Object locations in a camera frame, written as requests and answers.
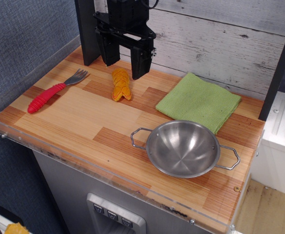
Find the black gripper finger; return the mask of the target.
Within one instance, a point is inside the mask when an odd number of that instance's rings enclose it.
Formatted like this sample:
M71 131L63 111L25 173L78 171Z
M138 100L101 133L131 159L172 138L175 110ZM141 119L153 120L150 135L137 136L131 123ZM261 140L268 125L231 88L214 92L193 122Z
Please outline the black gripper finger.
M150 48L131 48L132 78L137 80L150 71L154 47Z
M119 44L111 34L96 31L97 44L104 63L111 66L120 60Z

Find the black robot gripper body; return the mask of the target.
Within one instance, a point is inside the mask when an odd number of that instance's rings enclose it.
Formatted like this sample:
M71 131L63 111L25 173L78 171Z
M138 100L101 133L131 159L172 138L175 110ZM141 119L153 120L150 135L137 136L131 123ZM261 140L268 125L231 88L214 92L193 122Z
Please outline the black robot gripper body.
M97 20L95 31L111 34L119 47L130 50L132 47L154 47L156 34L147 26L147 21L149 11L155 8L156 4L150 6L148 0L109 0L107 5L107 13L94 13Z

